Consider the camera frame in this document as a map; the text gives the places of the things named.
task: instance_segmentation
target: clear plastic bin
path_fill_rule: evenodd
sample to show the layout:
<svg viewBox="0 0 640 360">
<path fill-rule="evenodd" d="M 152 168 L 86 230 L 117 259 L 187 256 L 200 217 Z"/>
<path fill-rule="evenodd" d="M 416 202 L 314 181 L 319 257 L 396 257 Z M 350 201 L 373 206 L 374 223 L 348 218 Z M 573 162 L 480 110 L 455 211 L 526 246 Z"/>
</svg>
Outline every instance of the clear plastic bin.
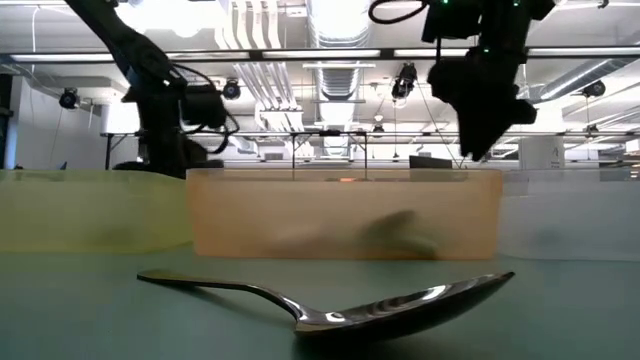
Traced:
<svg viewBox="0 0 640 360">
<path fill-rule="evenodd" d="M 486 259 L 499 171 L 191 170 L 199 255 Z"/>
<path fill-rule="evenodd" d="M 498 252 L 532 259 L 640 260 L 638 170 L 506 172 Z"/>
<path fill-rule="evenodd" d="M 0 171 L 0 252 L 139 253 L 192 241 L 183 180 Z"/>
</svg>

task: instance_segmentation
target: green table surface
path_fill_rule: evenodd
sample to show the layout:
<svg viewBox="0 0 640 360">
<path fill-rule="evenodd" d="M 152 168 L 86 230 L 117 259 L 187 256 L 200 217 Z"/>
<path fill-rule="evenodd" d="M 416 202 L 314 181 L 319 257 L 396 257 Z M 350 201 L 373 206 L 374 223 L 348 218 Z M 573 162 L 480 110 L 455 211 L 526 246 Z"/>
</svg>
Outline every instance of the green table surface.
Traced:
<svg viewBox="0 0 640 360">
<path fill-rule="evenodd" d="M 139 270 L 260 283 L 339 310 L 484 273 L 516 277 L 435 329 L 360 349 L 295 340 L 269 302 L 181 291 Z M 314 261 L 146 255 L 0 254 L 0 359 L 640 359 L 640 263 Z"/>
</svg>

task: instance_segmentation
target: ceiling duct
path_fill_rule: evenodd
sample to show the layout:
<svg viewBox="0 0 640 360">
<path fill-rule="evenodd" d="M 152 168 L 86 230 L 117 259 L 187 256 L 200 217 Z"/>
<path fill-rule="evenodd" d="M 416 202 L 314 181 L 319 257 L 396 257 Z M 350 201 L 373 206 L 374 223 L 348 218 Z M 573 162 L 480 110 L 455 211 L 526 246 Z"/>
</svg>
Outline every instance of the ceiling duct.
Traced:
<svg viewBox="0 0 640 360">
<path fill-rule="evenodd" d="M 640 45 L 640 31 L 624 39 L 619 45 Z M 533 104 L 556 100 L 581 90 L 636 60 L 638 60 L 637 57 L 589 60 L 544 86 L 534 86 L 520 92 L 520 96 L 526 98 L 525 94 L 528 92 L 529 101 Z"/>
<path fill-rule="evenodd" d="M 311 43 L 316 48 L 362 48 L 369 41 L 369 0 L 307 0 Z M 320 118 L 329 128 L 348 130 L 362 69 L 317 69 Z M 327 138 L 329 155 L 346 153 L 348 138 Z"/>
</svg>

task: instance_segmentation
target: orange translucent bin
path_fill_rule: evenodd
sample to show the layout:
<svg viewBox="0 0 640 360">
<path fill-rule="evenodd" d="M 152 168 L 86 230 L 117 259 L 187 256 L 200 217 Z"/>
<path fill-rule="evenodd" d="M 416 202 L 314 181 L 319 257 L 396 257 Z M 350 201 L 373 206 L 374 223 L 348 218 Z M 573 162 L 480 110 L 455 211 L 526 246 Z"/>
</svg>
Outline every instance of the orange translucent bin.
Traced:
<svg viewBox="0 0 640 360">
<path fill-rule="evenodd" d="M 487 259 L 502 174 L 197 169 L 187 194 L 199 255 Z"/>
</svg>

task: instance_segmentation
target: spoon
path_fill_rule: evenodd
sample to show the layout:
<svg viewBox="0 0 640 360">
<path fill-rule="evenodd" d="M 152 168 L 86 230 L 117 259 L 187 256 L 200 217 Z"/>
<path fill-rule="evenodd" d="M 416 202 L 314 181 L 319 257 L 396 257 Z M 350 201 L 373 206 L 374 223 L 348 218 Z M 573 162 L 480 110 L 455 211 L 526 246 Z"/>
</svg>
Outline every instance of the spoon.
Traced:
<svg viewBox="0 0 640 360">
<path fill-rule="evenodd" d="M 354 308 L 322 312 L 262 286 L 149 270 L 138 279 L 169 286 L 240 290 L 261 296 L 296 320 L 295 334 L 306 339 L 376 341 L 426 330 L 449 321 L 491 296 L 515 274 L 484 275 Z"/>
</svg>

